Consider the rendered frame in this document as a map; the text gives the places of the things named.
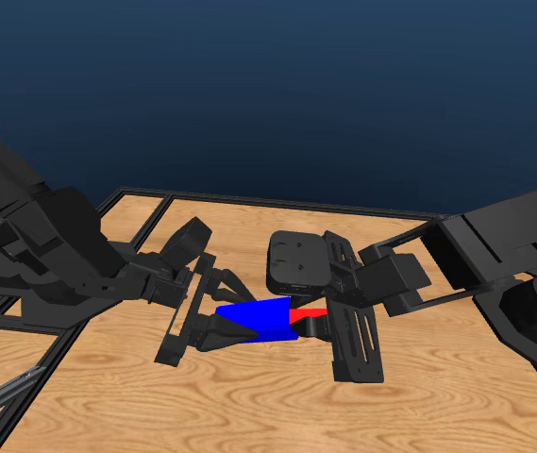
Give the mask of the blue hollow socket block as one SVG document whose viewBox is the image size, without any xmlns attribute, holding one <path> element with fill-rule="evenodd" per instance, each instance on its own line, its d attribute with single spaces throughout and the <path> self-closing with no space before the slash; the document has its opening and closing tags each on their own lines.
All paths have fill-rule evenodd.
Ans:
<svg viewBox="0 0 537 453">
<path fill-rule="evenodd" d="M 280 297 L 260 301 L 219 306 L 215 310 L 226 319 L 247 327 L 259 336 L 249 343 L 296 341 L 298 334 L 290 327 L 290 298 Z"/>
</svg>

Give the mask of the thin red peg bar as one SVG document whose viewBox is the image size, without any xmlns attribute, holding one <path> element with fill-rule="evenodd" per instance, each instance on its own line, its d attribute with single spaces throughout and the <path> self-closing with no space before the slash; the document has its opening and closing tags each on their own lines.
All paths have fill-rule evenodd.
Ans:
<svg viewBox="0 0 537 453">
<path fill-rule="evenodd" d="M 327 315 L 327 309 L 291 309 L 289 310 L 289 324 L 307 318 Z"/>
</svg>

